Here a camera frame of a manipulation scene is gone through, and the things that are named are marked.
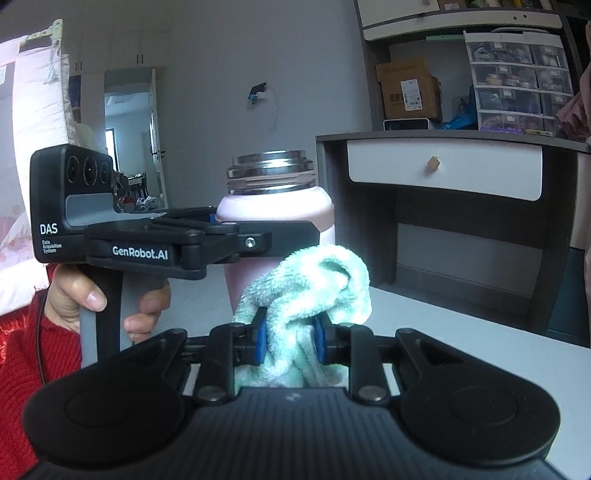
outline fingernail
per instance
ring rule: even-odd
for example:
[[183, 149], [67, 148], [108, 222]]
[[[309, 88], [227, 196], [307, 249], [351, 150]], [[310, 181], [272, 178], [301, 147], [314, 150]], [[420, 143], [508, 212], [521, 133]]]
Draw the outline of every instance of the fingernail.
[[86, 304], [97, 312], [102, 312], [107, 306], [107, 299], [105, 296], [96, 290], [91, 291], [86, 297]]
[[155, 313], [162, 310], [162, 306], [158, 300], [146, 300], [142, 302], [143, 313]]
[[133, 333], [142, 329], [142, 322], [139, 322], [136, 319], [125, 319], [124, 328], [126, 332]]

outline metal bottle rim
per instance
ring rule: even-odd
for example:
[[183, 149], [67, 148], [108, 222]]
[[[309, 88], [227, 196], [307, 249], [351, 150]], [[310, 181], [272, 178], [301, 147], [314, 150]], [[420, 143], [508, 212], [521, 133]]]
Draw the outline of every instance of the metal bottle rim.
[[228, 190], [234, 195], [290, 192], [316, 186], [314, 163], [304, 150], [277, 150], [234, 158]]

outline blue gripper pad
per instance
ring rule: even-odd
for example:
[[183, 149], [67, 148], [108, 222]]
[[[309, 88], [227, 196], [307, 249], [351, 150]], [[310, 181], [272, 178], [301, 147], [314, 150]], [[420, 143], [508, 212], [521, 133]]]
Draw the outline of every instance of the blue gripper pad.
[[314, 317], [312, 325], [314, 326], [314, 343], [316, 344], [316, 356], [318, 357], [318, 361], [321, 364], [324, 364], [324, 362], [326, 361], [326, 342], [324, 338], [324, 329], [322, 328], [322, 323], [318, 315]]
[[267, 354], [267, 317], [261, 322], [258, 335], [256, 336], [256, 361], [259, 365], [265, 362], [265, 355]]

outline hand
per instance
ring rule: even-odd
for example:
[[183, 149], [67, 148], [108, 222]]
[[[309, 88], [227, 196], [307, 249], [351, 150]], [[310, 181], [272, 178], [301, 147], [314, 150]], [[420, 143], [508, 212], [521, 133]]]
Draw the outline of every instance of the hand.
[[[45, 316], [53, 323], [80, 333], [80, 305], [101, 312], [107, 299], [94, 282], [72, 265], [58, 265], [49, 285]], [[170, 286], [146, 293], [139, 300], [139, 313], [124, 320], [124, 328], [134, 342], [148, 339], [160, 313], [170, 306]]]

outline cabinet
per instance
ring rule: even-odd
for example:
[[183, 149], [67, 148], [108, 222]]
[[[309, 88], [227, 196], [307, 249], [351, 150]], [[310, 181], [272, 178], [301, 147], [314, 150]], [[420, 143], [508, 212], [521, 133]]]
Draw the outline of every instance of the cabinet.
[[85, 0], [80, 71], [105, 72], [111, 59], [113, 0]]
[[161, 67], [170, 58], [170, 33], [162, 31], [145, 32], [142, 35], [139, 64], [143, 67]]
[[111, 70], [168, 63], [173, 10], [164, 0], [132, 0], [115, 11], [111, 42]]
[[439, 10], [437, 0], [357, 0], [363, 27]]
[[109, 70], [126, 69], [139, 65], [141, 30], [113, 31]]
[[70, 59], [70, 75], [80, 74], [80, 53], [82, 52], [82, 31], [84, 15], [81, 0], [70, 0], [61, 12], [64, 21], [61, 50]]

